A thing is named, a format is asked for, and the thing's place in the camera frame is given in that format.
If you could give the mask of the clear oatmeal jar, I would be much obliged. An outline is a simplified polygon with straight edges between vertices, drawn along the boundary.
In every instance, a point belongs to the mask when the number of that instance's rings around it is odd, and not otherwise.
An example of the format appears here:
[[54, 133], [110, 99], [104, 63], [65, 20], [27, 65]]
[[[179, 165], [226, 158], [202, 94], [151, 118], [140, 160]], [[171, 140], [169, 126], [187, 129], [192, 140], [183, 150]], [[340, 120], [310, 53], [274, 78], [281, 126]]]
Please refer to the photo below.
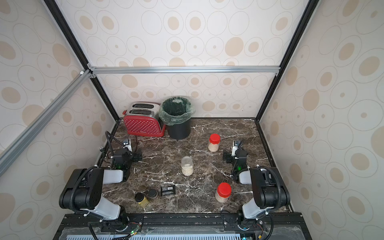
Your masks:
[[190, 176], [194, 172], [194, 162], [189, 156], [185, 156], [181, 160], [182, 173], [184, 176]]

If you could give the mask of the black trash bin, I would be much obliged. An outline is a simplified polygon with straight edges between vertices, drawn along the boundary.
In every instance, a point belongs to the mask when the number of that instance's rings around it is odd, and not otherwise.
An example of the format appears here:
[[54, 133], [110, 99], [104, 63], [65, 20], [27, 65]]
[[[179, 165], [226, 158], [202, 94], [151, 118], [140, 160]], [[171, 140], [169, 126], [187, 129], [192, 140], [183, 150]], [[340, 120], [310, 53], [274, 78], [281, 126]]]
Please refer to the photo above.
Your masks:
[[187, 118], [187, 120], [183, 120], [182, 123], [164, 123], [168, 135], [174, 140], [186, 139], [191, 134], [192, 118]]

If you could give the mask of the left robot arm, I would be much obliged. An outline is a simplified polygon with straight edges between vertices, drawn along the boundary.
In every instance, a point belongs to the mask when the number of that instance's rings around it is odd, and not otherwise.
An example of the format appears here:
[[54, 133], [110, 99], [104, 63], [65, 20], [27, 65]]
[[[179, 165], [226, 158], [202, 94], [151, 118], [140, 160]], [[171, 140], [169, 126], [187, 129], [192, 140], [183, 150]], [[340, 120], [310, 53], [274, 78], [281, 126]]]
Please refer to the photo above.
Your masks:
[[112, 160], [111, 168], [93, 166], [74, 170], [59, 197], [59, 206], [75, 214], [127, 224], [129, 218], [125, 208], [104, 198], [102, 190], [104, 185], [126, 182], [132, 164], [142, 160], [142, 153], [122, 148], [116, 151]]

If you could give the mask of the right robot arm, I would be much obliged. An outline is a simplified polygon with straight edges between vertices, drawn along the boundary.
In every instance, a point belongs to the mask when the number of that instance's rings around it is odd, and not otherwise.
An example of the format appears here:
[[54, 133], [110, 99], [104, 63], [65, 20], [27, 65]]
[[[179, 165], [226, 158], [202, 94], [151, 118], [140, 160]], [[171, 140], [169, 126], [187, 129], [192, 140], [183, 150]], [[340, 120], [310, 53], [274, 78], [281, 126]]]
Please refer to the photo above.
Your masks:
[[288, 205], [291, 197], [277, 168], [259, 165], [250, 168], [247, 157], [248, 152], [240, 147], [223, 153], [223, 160], [232, 165], [232, 179], [252, 187], [253, 198], [242, 206], [243, 218], [258, 220]]

